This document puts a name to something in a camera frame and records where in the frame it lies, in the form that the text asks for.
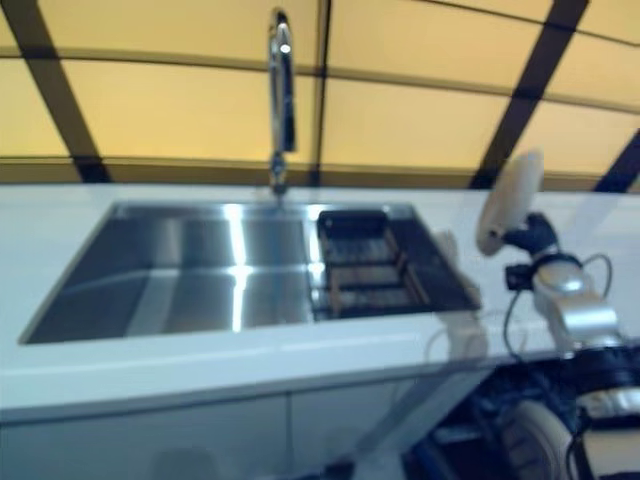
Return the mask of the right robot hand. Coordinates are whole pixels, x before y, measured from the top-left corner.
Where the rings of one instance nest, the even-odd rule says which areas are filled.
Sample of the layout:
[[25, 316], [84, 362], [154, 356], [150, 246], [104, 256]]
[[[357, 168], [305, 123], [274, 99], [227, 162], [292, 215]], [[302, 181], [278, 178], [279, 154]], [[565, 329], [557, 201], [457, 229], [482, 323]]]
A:
[[502, 245], [526, 252], [534, 262], [560, 252], [556, 231], [541, 212], [528, 213], [516, 227], [493, 230], [491, 236], [499, 240]]

